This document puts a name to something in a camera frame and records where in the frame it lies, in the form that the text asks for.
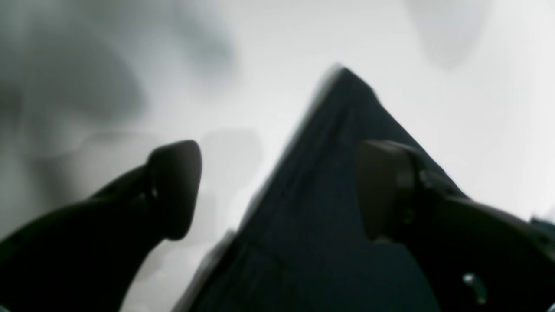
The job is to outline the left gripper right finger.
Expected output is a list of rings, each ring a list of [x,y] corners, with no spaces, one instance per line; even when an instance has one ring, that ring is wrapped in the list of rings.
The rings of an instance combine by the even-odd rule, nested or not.
[[[391,141],[359,143],[356,186],[367,238],[403,244],[442,311],[554,310],[553,222],[471,200]]]

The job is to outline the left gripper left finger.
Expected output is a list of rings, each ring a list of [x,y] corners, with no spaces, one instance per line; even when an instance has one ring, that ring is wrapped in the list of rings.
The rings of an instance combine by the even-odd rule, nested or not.
[[[2,308],[119,311],[151,251],[189,232],[201,177],[196,141],[164,145],[91,197],[20,227],[1,241]]]

